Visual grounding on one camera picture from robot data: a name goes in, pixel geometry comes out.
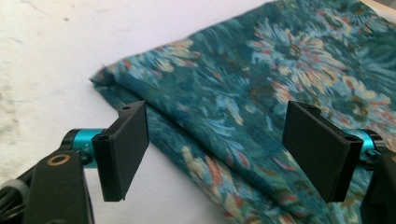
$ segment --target black mount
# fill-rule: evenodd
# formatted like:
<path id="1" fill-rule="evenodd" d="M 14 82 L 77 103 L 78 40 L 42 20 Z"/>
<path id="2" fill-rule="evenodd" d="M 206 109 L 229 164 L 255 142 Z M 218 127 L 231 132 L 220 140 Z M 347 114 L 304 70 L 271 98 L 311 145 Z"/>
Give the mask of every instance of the black mount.
<path id="1" fill-rule="evenodd" d="M 331 124 L 320 109 L 303 103 L 288 104 L 283 145 L 303 169 L 323 200 L 342 202 L 358 165 L 363 140 Z M 380 158 L 361 204 L 364 224 L 396 220 L 396 153 L 375 132 L 364 130 Z"/>
<path id="2" fill-rule="evenodd" d="M 145 103 L 124 106 L 119 118 L 95 136 L 78 139 L 81 131 L 68 132 L 56 151 L 13 181 L 22 187 L 14 184 L 0 190 L 1 224 L 94 223 L 83 172 L 84 165 L 94 160 L 105 201 L 125 199 L 149 145 Z M 93 146 L 91 152 L 75 148 L 77 140 Z"/>

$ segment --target teal floral fabric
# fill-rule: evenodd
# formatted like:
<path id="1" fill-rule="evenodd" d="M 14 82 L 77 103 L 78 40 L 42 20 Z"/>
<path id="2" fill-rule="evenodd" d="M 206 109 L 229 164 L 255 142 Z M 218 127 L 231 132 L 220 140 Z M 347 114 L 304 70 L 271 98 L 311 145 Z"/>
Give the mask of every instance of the teal floral fabric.
<path id="1" fill-rule="evenodd" d="M 150 141 L 234 223 L 360 223 L 371 173 L 326 204 L 282 146 L 289 100 L 396 150 L 396 27 L 356 0 L 281 0 L 102 69 L 114 106 L 145 100 Z"/>

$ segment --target white table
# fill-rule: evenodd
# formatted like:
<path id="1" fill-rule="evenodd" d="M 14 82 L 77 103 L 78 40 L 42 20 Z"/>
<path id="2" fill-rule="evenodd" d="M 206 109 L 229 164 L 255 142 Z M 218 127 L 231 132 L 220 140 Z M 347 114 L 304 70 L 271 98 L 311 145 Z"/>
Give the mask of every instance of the white table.
<path id="1" fill-rule="evenodd" d="M 74 128 L 118 116 L 88 80 L 104 65 L 178 40 L 268 0 L 1 0 L 0 183 L 50 154 Z M 121 203 L 86 171 L 96 223 L 226 223 L 218 207 L 150 146 Z"/>

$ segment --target fabric fold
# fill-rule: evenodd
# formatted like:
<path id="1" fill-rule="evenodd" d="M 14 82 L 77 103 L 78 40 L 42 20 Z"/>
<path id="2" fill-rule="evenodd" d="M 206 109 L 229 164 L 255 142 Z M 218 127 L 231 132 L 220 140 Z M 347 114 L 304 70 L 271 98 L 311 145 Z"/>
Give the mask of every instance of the fabric fold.
<path id="1" fill-rule="evenodd" d="M 281 144 L 288 100 L 396 147 L 394 25 L 358 1 L 284 0 L 122 59 L 92 78 L 148 103 L 150 141 L 237 223 L 359 223 L 370 173 L 324 203 Z"/>

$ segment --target clamp jaw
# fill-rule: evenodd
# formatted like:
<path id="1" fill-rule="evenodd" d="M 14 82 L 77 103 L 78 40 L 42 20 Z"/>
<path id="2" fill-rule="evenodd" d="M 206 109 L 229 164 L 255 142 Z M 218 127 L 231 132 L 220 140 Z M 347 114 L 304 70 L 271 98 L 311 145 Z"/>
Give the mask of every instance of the clamp jaw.
<path id="1" fill-rule="evenodd" d="M 370 130 L 340 130 L 320 109 L 290 101 L 282 143 L 326 202 L 345 200 L 357 165 L 374 170 L 361 204 L 364 224 L 396 220 L 396 153 Z"/>

